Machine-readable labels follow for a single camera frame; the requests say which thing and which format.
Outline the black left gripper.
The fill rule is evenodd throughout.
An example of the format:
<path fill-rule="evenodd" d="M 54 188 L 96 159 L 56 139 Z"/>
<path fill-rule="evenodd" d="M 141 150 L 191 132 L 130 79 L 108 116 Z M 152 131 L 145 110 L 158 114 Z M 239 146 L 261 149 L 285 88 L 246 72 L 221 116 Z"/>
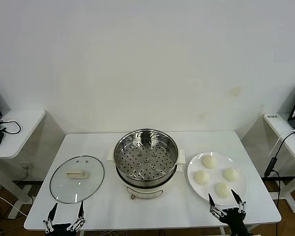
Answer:
<path fill-rule="evenodd" d="M 58 204 L 55 203 L 53 208 L 49 211 L 47 219 L 43 220 L 45 232 L 48 233 L 48 236 L 74 236 L 74 232 L 78 232 L 86 222 L 84 218 L 84 202 L 81 201 L 78 217 L 72 224 L 62 223 L 53 225 L 57 206 Z"/>

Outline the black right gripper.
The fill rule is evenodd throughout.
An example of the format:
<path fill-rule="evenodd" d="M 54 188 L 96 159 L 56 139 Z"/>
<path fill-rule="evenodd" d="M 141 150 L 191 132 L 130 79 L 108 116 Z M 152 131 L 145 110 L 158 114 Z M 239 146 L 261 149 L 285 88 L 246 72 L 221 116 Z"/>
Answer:
<path fill-rule="evenodd" d="M 221 211 L 219 208 L 216 207 L 212 196 L 208 193 L 210 206 L 209 212 L 216 219 L 221 218 L 221 222 L 229 226 L 232 236 L 247 236 L 248 229 L 243 222 L 246 216 L 246 201 L 243 202 L 239 194 L 237 194 L 233 189 L 231 190 L 231 192 L 238 204 L 237 207 L 227 208 Z"/>

